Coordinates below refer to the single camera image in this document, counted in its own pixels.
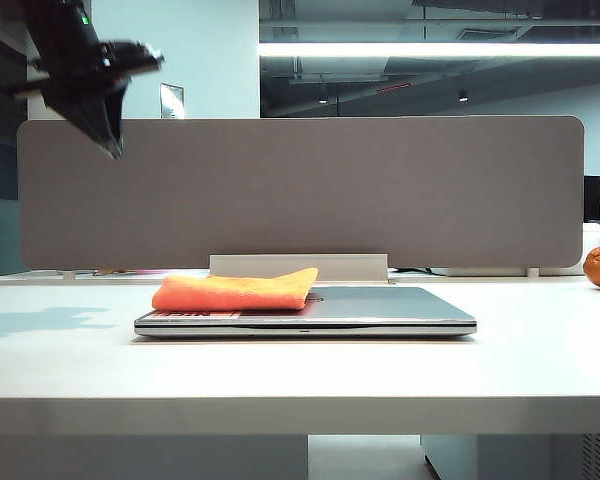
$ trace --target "floor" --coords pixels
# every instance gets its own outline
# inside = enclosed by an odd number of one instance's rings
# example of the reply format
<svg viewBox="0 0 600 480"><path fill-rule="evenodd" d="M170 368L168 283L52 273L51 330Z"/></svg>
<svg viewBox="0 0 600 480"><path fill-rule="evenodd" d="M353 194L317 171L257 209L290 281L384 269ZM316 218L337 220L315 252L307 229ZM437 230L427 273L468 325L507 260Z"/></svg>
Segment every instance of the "floor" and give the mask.
<svg viewBox="0 0 600 480"><path fill-rule="evenodd" d="M311 435L309 480L434 480L417 435Z"/></svg>

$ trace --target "white wall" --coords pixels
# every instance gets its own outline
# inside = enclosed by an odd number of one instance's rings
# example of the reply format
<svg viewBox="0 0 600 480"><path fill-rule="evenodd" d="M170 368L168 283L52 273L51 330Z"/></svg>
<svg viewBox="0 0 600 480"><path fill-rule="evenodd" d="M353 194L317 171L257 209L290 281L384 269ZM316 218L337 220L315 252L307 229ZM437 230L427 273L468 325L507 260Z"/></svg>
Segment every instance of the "white wall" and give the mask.
<svg viewBox="0 0 600 480"><path fill-rule="evenodd" d="M585 174L600 175L600 84L435 112L436 115L575 115L585 126Z"/></svg>
<svg viewBox="0 0 600 480"><path fill-rule="evenodd" d="M160 116L159 84L185 88L189 118L260 116L258 0L92 0L101 40L133 40L161 50L159 73L138 75L123 116Z"/></svg>

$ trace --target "gray desk divider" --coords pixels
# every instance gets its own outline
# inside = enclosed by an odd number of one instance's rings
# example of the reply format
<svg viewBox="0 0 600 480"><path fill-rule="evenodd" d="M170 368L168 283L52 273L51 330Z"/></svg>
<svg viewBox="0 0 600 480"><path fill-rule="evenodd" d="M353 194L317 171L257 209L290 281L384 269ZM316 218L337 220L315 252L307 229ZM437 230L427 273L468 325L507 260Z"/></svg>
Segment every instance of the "gray desk divider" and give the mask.
<svg viewBox="0 0 600 480"><path fill-rule="evenodd" d="M387 253L393 267L569 266L583 126L568 116L128 120L115 161L63 121L18 134L35 269L211 254Z"/></svg>

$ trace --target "ceiling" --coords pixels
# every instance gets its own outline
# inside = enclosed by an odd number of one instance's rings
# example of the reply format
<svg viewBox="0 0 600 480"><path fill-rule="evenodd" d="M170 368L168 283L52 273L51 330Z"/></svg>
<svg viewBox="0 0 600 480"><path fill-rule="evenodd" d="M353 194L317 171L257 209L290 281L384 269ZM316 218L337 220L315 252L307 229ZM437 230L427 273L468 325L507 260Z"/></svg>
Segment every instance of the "ceiling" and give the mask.
<svg viewBox="0 0 600 480"><path fill-rule="evenodd" d="M0 0L0 87L24 83L27 77L26 31L12 17L12 4L14 0ZM0 143L15 144L16 131L26 119L26 102L13 100L0 89Z"/></svg>
<svg viewBox="0 0 600 480"><path fill-rule="evenodd" d="M261 42L600 42L592 22L600 0L260 0ZM478 102L593 82L598 60L265 58L261 115L426 114L460 89Z"/></svg>

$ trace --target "orange cloth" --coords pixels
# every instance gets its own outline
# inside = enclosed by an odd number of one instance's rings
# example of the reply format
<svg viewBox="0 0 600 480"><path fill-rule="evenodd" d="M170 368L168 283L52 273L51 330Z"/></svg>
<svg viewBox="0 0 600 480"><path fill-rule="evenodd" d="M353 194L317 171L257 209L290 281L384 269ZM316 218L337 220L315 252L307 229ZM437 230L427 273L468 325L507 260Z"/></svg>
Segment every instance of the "orange cloth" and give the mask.
<svg viewBox="0 0 600 480"><path fill-rule="evenodd" d="M301 310L317 276L317 268L276 278L169 275L153 296L153 308L176 312Z"/></svg>

